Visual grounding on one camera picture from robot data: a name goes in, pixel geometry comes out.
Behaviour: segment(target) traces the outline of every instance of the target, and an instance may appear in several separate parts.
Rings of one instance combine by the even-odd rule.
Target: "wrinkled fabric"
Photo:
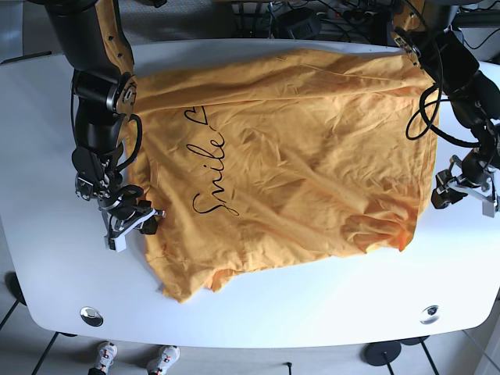
[[[141,78],[129,181],[166,210],[145,236],[164,294],[184,302],[240,273],[403,250],[436,148],[405,127],[431,85],[402,55],[313,50]],[[128,150],[136,135],[130,122]]]

